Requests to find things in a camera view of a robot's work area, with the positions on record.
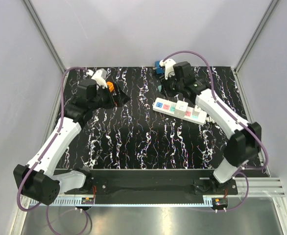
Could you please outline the blue cube adapter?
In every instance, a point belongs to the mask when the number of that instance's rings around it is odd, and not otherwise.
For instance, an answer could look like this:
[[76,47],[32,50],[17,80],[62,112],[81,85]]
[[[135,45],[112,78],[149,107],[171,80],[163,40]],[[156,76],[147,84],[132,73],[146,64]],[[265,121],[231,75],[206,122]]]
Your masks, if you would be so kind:
[[154,68],[153,69],[154,69],[154,71],[155,71],[155,73],[157,75],[164,75],[164,73],[165,73],[164,67],[160,66],[160,61],[156,61],[154,63]]

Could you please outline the white cube adapter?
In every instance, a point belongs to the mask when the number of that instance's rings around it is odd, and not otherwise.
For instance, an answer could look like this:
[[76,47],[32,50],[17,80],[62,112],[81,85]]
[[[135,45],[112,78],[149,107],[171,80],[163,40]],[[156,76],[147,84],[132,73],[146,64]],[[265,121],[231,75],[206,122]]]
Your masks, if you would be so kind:
[[175,105],[174,114],[179,117],[184,117],[188,108],[188,103],[178,100]]

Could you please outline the white multicolour power strip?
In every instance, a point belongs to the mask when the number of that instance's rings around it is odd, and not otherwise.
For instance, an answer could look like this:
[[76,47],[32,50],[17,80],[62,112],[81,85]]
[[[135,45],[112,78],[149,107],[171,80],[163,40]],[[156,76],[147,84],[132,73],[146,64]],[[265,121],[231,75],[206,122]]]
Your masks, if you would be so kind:
[[172,102],[162,98],[156,98],[152,108],[153,111],[198,125],[204,125],[206,123],[207,113],[198,106],[189,106],[188,103],[184,101],[178,100]]

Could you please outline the white charger plug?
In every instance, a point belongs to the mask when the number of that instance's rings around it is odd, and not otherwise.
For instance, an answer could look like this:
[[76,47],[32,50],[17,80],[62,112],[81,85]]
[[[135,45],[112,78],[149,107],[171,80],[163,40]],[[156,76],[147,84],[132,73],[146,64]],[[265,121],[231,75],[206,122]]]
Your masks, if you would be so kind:
[[197,105],[195,105],[194,110],[193,110],[193,116],[198,117],[201,112],[202,112],[202,109],[199,108]]

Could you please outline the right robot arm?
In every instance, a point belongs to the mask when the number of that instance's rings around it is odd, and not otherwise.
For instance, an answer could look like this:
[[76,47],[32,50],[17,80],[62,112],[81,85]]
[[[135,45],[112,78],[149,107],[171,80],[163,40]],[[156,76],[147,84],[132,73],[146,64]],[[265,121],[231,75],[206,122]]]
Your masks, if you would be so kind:
[[237,115],[213,88],[213,82],[197,79],[189,62],[173,59],[159,61],[162,69],[160,82],[165,95],[182,94],[195,106],[206,112],[222,129],[228,142],[223,149],[223,160],[213,171],[206,188],[215,194],[226,190],[231,179],[244,164],[258,156],[262,149],[262,128]]

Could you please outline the orange power strip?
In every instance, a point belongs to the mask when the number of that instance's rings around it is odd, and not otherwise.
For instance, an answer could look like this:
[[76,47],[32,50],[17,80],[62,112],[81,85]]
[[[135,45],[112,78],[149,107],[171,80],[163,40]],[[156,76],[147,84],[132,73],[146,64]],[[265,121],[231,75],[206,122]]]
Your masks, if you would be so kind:
[[110,93],[114,93],[115,92],[115,85],[114,85],[114,83],[109,81],[106,84],[107,84],[107,87],[108,87]]

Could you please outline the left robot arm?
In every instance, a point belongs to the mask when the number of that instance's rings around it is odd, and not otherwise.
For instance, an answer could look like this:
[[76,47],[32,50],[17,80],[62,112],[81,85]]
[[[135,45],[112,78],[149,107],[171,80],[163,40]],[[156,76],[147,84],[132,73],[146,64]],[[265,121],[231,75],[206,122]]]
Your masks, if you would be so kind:
[[130,97],[117,83],[81,80],[45,144],[26,165],[18,164],[14,168],[13,175],[18,187],[17,201],[23,195],[48,206],[59,194],[72,189],[83,194],[89,193],[93,182],[87,179],[86,171],[72,170],[55,175],[56,166],[95,110],[122,107],[128,101]]

